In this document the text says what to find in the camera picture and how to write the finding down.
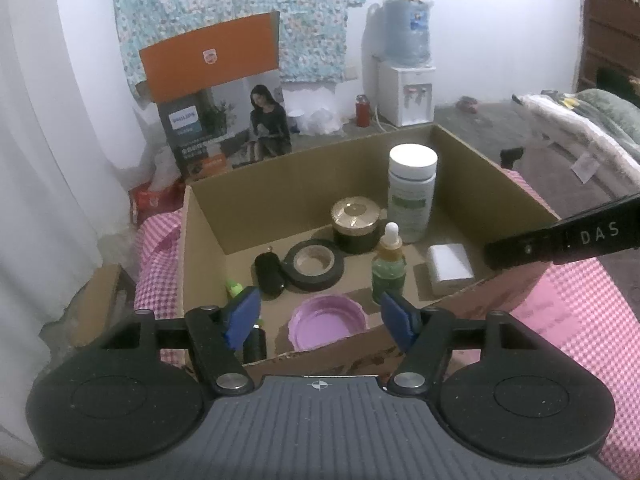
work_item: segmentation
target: white box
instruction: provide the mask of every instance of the white box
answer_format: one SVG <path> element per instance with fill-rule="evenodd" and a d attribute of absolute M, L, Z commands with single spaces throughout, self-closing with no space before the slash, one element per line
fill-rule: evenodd
<path fill-rule="evenodd" d="M 434 66 L 378 64 L 378 110 L 396 126 L 433 122 Z"/>
<path fill-rule="evenodd" d="M 474 272 L 462 244 L 432 245 L 427 251 L 431 290 L 446 296 L 474 282 Z"/>

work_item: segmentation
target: woman's black hair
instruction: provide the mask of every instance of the woman's black hair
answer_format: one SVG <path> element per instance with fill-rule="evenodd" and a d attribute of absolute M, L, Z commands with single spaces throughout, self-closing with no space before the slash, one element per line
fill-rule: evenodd
<path fill-rule="evenodd" d="M 254 86 L 254 89 L 251 90 L 251 93 L 249 94 L 249 99 L 251 99 L 251 104 L 254 106 L 254 109 L 257 110 L 258 112 L 261 112 L 262 108 L 260 108 L 256 103 L 254 103 L 254 94 L 261 95 L 262 97 L 267 99 L 267 102 L 270 105 L 278 104 L 276 102 L 276 99 L 273 98 L 273 96 L 271 95 L 271 92 L 269 92 L 269 89 L 265 85 L 256 85 Z"/>

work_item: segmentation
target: black dress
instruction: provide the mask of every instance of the black dress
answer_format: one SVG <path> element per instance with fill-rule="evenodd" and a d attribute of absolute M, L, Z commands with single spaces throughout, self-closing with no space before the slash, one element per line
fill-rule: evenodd
<path fill-rule="evenodd" d="M 262 150 L 271 156 L 284 155 L 291 152 L 291 138 L 287 126 L 287 113 L 280 104 L 275 104 L 271 112 L 254 110 L 251 112 L 251 124 L 254 134 L 258 134 L 258 125 L 264 126 L 269 135 L 260 137 L 258 142 Z"/>

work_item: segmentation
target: floral fabric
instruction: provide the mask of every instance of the floral fabric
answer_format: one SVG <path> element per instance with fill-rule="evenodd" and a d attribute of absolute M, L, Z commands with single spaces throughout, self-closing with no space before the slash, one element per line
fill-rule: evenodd
<path fill-rule="evenodd" d="M 284 81 L 342 80 L 349 6 L 364 0 L 113 0 L 127 81 L 146 79 L 139 51 L 177 34 L 250 14 L 280 11 Z"/>

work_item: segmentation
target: red can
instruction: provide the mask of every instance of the red can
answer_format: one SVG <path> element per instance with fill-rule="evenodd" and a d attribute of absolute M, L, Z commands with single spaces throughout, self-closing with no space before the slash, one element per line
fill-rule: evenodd
<path fill-rule="evenodd" d="M 371 116 L 371 104 L 367 96 L 360 94 L 356 97 L 356 126 L 366 128 L 369 126 Z"/>

